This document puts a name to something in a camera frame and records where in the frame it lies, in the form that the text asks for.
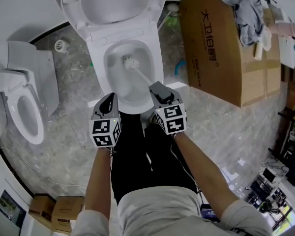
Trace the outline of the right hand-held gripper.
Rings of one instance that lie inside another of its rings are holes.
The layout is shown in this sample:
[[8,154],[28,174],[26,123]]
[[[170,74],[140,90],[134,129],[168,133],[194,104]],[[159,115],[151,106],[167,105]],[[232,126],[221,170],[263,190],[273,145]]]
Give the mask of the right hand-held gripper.
[[160,81],[148,87],[154,103],[159,125],[167,135],[174,135],[186,130],[186,110],[180,94]]

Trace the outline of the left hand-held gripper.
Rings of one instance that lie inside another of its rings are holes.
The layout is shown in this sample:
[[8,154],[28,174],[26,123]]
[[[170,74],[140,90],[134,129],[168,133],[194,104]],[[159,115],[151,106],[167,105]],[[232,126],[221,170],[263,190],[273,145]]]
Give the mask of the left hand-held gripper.
[[118,117],[118,96],[112,92],[102,97],[94,106],[89,121],[89,135],[96,148],[112,148],[121,133]]

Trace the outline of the white toilet brush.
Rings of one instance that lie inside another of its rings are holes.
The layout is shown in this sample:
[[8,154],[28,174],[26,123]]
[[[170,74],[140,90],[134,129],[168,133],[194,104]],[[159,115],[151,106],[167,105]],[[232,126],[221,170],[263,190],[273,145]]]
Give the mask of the white toilet brush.
[[137,72],[137,74],[149,85],[152,85],[152,82],[150,81],[150,79],[148,79],[140,70],[140,63],[138,60],[136,60],[135,58],[132,57],[126,57],[123,60],[123,64],[126,70],[133,70],[135,72]]

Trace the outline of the white tankless toilet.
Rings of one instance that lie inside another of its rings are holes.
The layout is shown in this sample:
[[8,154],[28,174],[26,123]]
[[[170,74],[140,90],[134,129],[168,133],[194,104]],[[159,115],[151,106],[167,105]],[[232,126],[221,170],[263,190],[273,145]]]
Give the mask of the white tankless toilet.
[[67,21],[86,42],[103,94],[114,92],[118,107],[141,114],[153,107],[148,84],[123,60],[139,61],[152,83],[164,79],[157,23],[166,0],[56,0]]

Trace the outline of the person's left forearm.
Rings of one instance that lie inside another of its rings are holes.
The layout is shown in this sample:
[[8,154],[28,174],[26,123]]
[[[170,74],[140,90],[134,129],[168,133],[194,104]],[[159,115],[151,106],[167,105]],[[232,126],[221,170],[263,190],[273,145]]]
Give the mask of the person's left forearm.
[[98,148],[85,196],[85,210],[102,213],[107,219],[111,211],[111,159],[106,148]]

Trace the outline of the person's right forearm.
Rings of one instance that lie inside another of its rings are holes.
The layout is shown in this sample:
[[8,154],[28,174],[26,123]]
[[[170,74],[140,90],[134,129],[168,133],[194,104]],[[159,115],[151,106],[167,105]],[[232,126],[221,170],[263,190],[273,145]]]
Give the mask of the person's right forearm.
[[229,189],[216,164],[185,133],[178,133],[175,142],[198,187],[216,216],[221,219],[224,211],[238,197]]

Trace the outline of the white toilet with boxy tank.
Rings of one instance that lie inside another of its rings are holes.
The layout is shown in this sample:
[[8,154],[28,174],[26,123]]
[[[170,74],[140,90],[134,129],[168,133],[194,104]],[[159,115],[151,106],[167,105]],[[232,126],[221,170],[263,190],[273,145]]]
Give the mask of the white toilet with boxy tank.
[[22,41],[0,44],[0,136],[10,113],[21,135],[34,145],[41,144],[58,105],[53,52]]

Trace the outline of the large cardboard box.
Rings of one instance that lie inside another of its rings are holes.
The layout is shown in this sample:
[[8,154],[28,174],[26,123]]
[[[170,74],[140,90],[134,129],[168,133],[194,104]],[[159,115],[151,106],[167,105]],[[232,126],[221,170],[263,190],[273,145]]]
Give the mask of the large cardboard box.
[[277,35],[257,60],[256,46],[242,46],[233,9],[222,0],[181,0],[179,7],[190,86],[238,107],[280,90]]

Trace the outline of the white short tube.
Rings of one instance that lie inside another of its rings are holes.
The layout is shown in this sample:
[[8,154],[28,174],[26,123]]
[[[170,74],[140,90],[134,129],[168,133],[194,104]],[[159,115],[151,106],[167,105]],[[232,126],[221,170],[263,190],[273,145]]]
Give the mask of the white short tube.
[[263,43],[257,42],[256,48],[255,48],[254,59],[262,60],[262,55],[263,55]]

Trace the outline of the person's grey sweatshirt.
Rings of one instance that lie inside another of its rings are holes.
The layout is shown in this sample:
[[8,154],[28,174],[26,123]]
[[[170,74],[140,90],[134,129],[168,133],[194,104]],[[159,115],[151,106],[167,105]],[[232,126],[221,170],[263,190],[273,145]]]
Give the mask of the person's grey sweatshirt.
[[198,196],[176,186],[132,191],[118,204],[120,236],[272,236],[259,211],[234,201],[219,223],[200,215]]

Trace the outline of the grey crumpled cloth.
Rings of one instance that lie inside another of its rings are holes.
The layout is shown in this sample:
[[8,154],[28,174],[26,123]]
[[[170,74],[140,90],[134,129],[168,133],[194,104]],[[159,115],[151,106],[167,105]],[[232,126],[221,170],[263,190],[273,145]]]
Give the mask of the grey crumpled cloth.
[[256,43],[264,30],[264,9],[261,0],[221,0],[233,7],[239,30],[239,39],[244,47]]

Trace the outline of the small dark monitor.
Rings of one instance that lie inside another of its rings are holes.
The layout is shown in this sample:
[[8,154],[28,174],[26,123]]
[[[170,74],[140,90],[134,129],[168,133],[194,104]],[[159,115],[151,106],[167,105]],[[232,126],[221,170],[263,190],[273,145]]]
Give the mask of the small dark monitor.
[[220,222],[209,204],[201,204],[200,212],[203,219],[207,219],[212,222]]

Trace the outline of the dark wooden shelf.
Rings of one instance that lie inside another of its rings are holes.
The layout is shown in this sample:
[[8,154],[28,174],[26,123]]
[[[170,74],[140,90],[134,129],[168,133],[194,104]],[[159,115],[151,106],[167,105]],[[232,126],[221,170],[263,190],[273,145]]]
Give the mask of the dark wooden shelf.
[[288,82],[285,107],[278,115],[280,122],[276,140],[268,151],[284,166],[291,168],[295,164],[295,81]]

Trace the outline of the cluttered equipment desk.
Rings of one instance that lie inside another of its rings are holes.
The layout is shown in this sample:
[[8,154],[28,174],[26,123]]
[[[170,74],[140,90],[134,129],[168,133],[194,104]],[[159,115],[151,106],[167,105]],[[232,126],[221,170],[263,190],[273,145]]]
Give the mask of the cluttered equipment desk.
[[261,164],[240,158],[221,171],[230,189],[261,212],[273,236],[295,236],[295,160],[286,166],[273,156]]

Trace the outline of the wall display panel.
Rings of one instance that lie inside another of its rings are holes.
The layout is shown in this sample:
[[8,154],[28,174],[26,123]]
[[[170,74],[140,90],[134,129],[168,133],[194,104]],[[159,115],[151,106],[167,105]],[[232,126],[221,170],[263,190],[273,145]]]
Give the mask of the wall display panel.
[[17,227],[22,227],[26,211],[5,190],[0,197],[0,212]]

